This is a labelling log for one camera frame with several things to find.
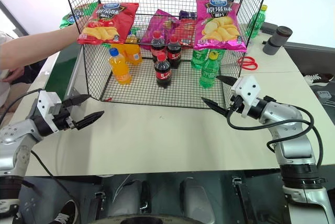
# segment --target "metal wire rack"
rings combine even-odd
[[[115,3],[115,2],[135,2],[139,3],[139,8],[135,16],[133,27],[142,28],[137,35],[138,44],[148,44],[142,37],[149,25],[150,19],[157,9],[169,13],[171,21],[179,20],[179,12],[185,10],[196,12],[196,0],[68,0],[71,11],[77,6],[92,2]],[[228,0],[240,3],[237,14],[240,32],[245,43],[249,38],[245,35],[251,17],[256,14],[263,3],[263,0]],[[86,20],[81,20],[77,24],[81,31]],[[201,97],[206,97],[216,101],[220,106],[228,107],[230,104],[230,87],[221,84],[219,81],[210,89],[203,89],[199,85],[200,71],[191,69],[190,60],[192,58],[191,44],[182,50],[182,63],[177,70],[173,70],[172,83],[167,89],[156,85],[151,53],[141,49],[143,62],[138,66],[130,67],[132,82],[130,85],[119,85],[111,73],[108,63],[109,54],[103,46],[84,45],[84,60],[88,92],[93,98],[105,102],[119,102],[144,105],[176,106],[190,108],[207,108]],[[244,56],[241,52],[227,50],[221,62],[220,73],[238,77],[241,72],[237,65],[237,59]]]

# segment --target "scissors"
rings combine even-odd
[[[254,71],[257,70],[258,64],[256,63],[255,59],[252,57],[240,57],[237,60],[237,64],[242,67],[242,69],[248,70],[248,71]]]

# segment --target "red chip bag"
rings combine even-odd
[[[98,4],[79,35],[80,44],[125,43],[138,3]]]

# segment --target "silver robotic arm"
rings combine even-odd
[[[322,146],[318,166],[311,144],[304,134],[303,123],[314,129],[314,120],[303,120],[300,110],[306,110],[277,103],[271,97],[258,98],[260,86],[253,76],[233,77],[218,76],[222,82],[231,85],[233,105],[223,109],[212,100],[203,98],[203,101],[214,111],[227,117],[229,126],[237,130],[258,130],[268,128],[272,141],[267,146],[275,155],[280,165],[284,182],[283,192],[287,201],[289,219],[285,223],[331,223],[335,224],[334,214],[329,202],[326,189],[322,186],[324,179],[319,178],[318,166],[322,161]],[[257,119],[263,126],[237,127],[230,122],[231,114],[236,111],[242,117]]]
[[[54,92],[41,91],[38,97],[38,115],[8,125],[0,130],[0,223],[13,223],[19,208],[19,192],[29,164],[30,151],[45,136],[60,130],[92,124],[103,111],[92,113],[75,122],[68,107],[87,100],[89,95],[79,95],[63,102]]]

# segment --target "sneaker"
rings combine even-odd
[[[305,75],[304,78],[309,86],[326,86],[334,78],[334,76],[329,73],[317,73]]]
[[[73,200],[65,203],[52,224],[74,224],[77,221],[78,209]]]

